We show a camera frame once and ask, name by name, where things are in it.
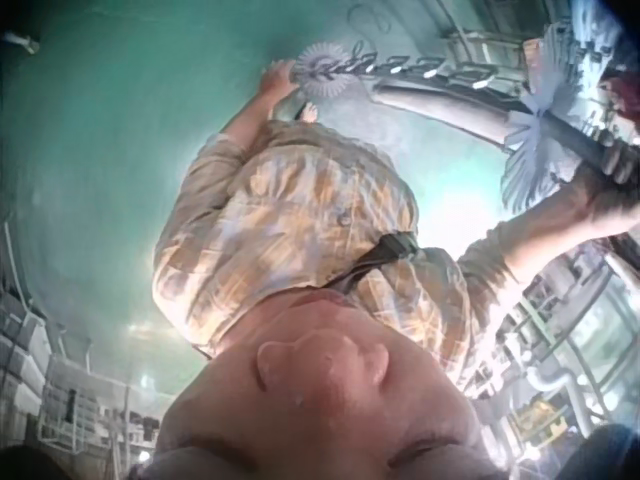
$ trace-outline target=backpack strap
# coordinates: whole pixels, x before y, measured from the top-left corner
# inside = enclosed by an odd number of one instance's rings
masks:
[[[362,255],[348,272],[338,275],[322,288],[330,288],[346,295],[374,268],[406,258],[419,250],[418,242],[413,233],[385,234],[380,237],[378,244]]]

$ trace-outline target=man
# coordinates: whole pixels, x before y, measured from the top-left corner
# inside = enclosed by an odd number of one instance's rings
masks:
[[[146,475],[506,478],[460,389],[537,272],[627,231],[640,204],[580,173],[457,263],[419,250],[388,158],[269,121],[296,88],[291,65],[200,151],[158,243],[154,298],[212,359],[167,412]],[[625,183],[625,155],[608,158]]]

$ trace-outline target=fingers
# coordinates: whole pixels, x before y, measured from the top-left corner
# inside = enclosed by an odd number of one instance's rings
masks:
[[[613,175],[613,172],[620,162],[621,153],[622,143],[619,141],[616,141],[613,146],[607,148],[604,154],[604,166],[602,167],[605,175]]]
[[[631,147],[621,140],[607,149],[605,153],[603,172],[611,177],[618,185],[624,185],[632,177],[640,174],[640,155],[638,149]]]

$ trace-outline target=cooling fan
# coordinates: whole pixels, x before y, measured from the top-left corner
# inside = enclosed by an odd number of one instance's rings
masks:
[[[340,45],[316,43],[307,47],[296,60],[292,70],[293,79],[308,95],[335,97],[357,77],[347,73],[331,73],[331,70],[350,59],[351,55]]]

